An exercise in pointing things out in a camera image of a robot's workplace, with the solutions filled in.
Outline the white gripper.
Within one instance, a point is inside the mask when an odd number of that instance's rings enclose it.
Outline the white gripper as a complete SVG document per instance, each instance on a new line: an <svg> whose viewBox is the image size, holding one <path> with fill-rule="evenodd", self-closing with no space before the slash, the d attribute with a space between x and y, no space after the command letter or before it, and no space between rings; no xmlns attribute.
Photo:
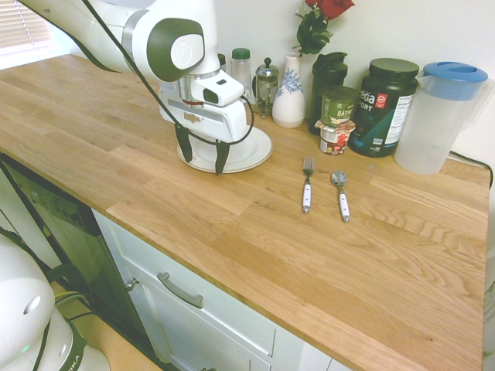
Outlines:
<svg viewBox="0 0 495 371"><path fill-rule="evenodd" d="M248 131L244 104L239 99L224 107L210 103L187 104L179 96L177 82L160 83L159 98L177 121L185 126L175 124L176 138L186 163L193 159L190 129L205 139L217 139L215 173L222 174L230 151L230 144L226 142L240 140Z"/></svg>

